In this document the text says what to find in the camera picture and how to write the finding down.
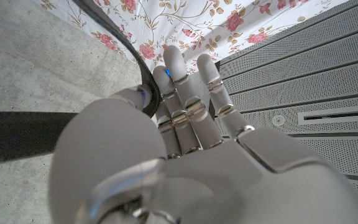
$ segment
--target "gray concrete surface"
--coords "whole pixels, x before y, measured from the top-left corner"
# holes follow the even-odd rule
[[[140,82],[136,65],[31,0],[0,1],[0,111],[79,112]],[[50,223],[51,158],[0,164],[0,223]]]
[[[0,1],[0,111],[80,111],[140,82],[136,65],[36,3]]]

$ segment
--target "metal vent slot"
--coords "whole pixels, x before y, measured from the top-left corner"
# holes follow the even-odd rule
[[[311,119],[345,118],[345,117],[350,117],[350,116],[358,116],[358,112],[305,116],[304,120],[306,121],[306,120],[311,120]]]
[[[329,124],[358,121],[358,106],[298,113],[298,124]]]

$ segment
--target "metal joint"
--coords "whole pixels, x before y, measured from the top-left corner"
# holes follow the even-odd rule
[[[160,133],[167,132],[167,131],[171,130],[172,128],[173,128],[173,126],[172,126],[171,120],[168,120],[168,121],[162,122],[161,124],[158,124],[158,130],[160,131]]]
[[[192,147],[190,148],[189,150],[187,150],[183,155],[186,155],[186,154],[189,154],[189,153],[192,153],[192,152],[196,152],[196,151],[199,151],[201,150],[199,147]]]
[[[209,91],[212,91],[212,90],[219,88],[222,84],[223,84],[223,81],[220,78],[218,78],[218,79],[213,80],[212,82],[208,83],[206,85],[206,87],[208,88]]]
[[[220,144],[222,144],[223,142],[224,142],[223,139],[221,139],[221,140],[217,141],[216,143],[210,145],[210,146],[207,147],[206,149],[212,149],[213,147],[215,147],[215,146],[217,146],[217,145],[220,145]]]
[[[189,74],[187,73],[183,78],[179,79],[179,80],[176,80],[176,81],[173,81],[175,84],[179,84],[181,82],[184,82],[186,81],[186,79],[189,77]]]
[[[252,127],[251,125],[245,125],[244,127],[242,127],[240,130],[237,131],[236,133],[236,139],[239,137],[239,135],[243,135],[243,134],[247,134],[251,131],[255,130],[254,127]]]
[[[228,108],[226,108],[225,110],[222,110],[222,111],[218,114],[218,116],[219,116],[219,117],[222,117],[222,116],[224,116],[224,115],[226,115],[226,114],[228,114],[228,113],[230,113],[230,112],[232,112],[232,111],[234,111],[234,110],[235,110],[234,105],[228,105]]]
[[[187,114],[182,113],[174,118],[172,118],[172,126],[176,127],[178,125],[181,125],[182,123],[188,121]]]
[[[205,105],[201,100],[198,100],[198,101],[194,102],[193,104],[189,105],[186,108],[186,110],[187,110],[188,116],[191,117],[191,116],[197,115],[199,113],[202,113],[203,110],[205,110]]]
[[[172,154],[167,155],[167,158],[168,159],[178,159],[178,158],[180,158],[180,155],[178,155],[176,153],[172,153]]]
[[[173,95],[175,94],[175,91],[176,91],[176,90],[177,90],[177,89],[174,89],[172,92],[170,92],[170,93],[168,93],[168,94],[161,94],[162,99],[165,100],[165,99],[167,99],[167,98],[173,96]]]

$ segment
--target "fingertip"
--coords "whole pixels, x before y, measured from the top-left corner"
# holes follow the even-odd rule
[[[220,77],[215,63],[208,54],[202,54],[198,57],[197,67],[200,71],[201,79],[205,84],[209,84]]]
[[[161,94],[168,94],[175,89],[175,85],[173,84],[171,78],[168,76],[164,66],[157,66],[153,70],[153,77],[157,86],[160,88]]]
[[[168,46],[164,50],[163,57],[173,81],[177,81],[187,74],[185,61],[176,46]]]

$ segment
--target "pink flower print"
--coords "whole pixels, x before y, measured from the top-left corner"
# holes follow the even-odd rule
[[[249,37],[248,39],[248,43],[259,43],[261,41],[263,41],[266,38],[267,34],[257,34],[257,35],[253,35],[252,37]]]
[[[296,6],[295,0],[290,0],[290,7],[295,7],[295,6]]]
[[[282,9],[285,7],[285,0],[278,0],[277,8]]]
[[[260,9],[259,9],[259,12],[260,13],[264,13],[270,6],[270,3],[267,3],[266,5],[262,6]]]
[[[226,26],[227,29],[231,32],[235,31],[237,27],[240,25],[240,17],[237,14],[231,14],[227,17]]]
[[[188,37],[191,35],[191,31],[188,29],[182,29],[181,31]]]
[[[106,46],[111,50],[117,50],[117,47],[112,42],[107,42]]]
[[[132,11],[136,9],[135,0],[125,0],[124,4],[128,9],[130,9]]]
[[[147,59],[152,59],[155,57],[154,50],[144,44],[139,47],[139,51]]]
[[[110,42],[111,38],[106,35],[106,34],[102,34],[100,35],[100,41],[102,41],[103,43],[107,43],[107,42]]]

